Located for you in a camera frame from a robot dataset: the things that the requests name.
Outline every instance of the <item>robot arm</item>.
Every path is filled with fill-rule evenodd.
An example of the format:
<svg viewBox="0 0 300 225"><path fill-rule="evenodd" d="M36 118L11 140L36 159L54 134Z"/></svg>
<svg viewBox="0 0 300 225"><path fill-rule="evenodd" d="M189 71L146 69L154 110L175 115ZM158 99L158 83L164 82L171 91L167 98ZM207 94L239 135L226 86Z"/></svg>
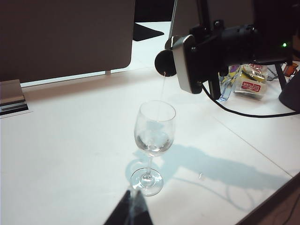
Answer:
<svg viewBox="0 0 300 225"><path fill-rule="evenodd" d="M292 63L293 35L300 27L293 23L300 15L300 0L253 0L254 24L225 28L226 21L217 20L212 29L207 1L199 0L198 5L203 23L155 61L160 74L177 73L183 90L198 94L208 81L211 96L219 99L218 74L227 75L230 65Z"/></svg>

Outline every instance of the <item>table surface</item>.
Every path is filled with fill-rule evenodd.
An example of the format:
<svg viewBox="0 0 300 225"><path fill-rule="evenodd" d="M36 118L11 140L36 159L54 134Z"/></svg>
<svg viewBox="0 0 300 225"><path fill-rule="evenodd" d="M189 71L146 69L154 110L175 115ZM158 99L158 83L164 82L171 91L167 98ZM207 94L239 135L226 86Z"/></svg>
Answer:
<svg viewBox="0 0 300 225"><path fill-rule="evenodd" d="M105 222L147 164L133 130L140 104L160 99L164 78L153 61L168 25L147 24L166 34L134 42L126 71L22 89L31 111L0 120L1 224ZM225 105L287 112L279 89L272 81L261 101L232 93ZM299 172L299 116L232 115L204 93L182 91L176 76L166 78L162 100L176 109L176 136L153 160L165 179L146 197L154 224L235 224Z"/></svg>

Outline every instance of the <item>printed label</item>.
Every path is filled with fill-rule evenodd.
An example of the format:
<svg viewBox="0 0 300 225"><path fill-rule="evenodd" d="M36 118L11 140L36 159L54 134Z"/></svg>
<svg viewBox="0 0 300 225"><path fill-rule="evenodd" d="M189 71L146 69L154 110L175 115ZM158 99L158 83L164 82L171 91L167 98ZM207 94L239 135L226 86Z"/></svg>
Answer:
<svg viewBox="0 0 300 225"><path fill-rule="evenodd" d="M259 92L261 85L244 81L242 84L242 89L250 89L252 91Z"/></svg>

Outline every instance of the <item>water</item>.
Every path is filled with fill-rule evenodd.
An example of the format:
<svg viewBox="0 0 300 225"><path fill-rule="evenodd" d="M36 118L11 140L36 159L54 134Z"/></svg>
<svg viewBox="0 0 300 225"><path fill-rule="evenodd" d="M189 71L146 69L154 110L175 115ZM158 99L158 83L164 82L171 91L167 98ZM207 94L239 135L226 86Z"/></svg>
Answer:
<svg viewBox="0 0 300 225"><path fill-rule="evenodd" d="M150 156L158 156L167 151L173 140L161 131L143 131L135 139L136 145Z"/></svg>
<svg viewBox="0 0 300 225"><path fill-rule="evenodd" d="M160 101L163 99L163 93L164 93L164 88L165 88L165 75L166 75L166 72L164 72L164 81L163 81L163 87L162 87L161 93L160 93Z"/></svg>

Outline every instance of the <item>black mat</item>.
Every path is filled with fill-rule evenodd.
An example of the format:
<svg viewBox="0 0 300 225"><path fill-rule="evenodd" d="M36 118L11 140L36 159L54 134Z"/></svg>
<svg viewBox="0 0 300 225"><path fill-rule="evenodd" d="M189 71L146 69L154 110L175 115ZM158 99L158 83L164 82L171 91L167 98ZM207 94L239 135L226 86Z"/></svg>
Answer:
<svg viewBox="0 0 300 225"><path fill-rule="evenodd" d="M148 27L144 27L142 25L134 23L134 26L133 26L133 40L134 41L142 41L142 40L154 38L154 37L161 36L161 35L164 35L164 33L161 31L153 30Z"/></svg>

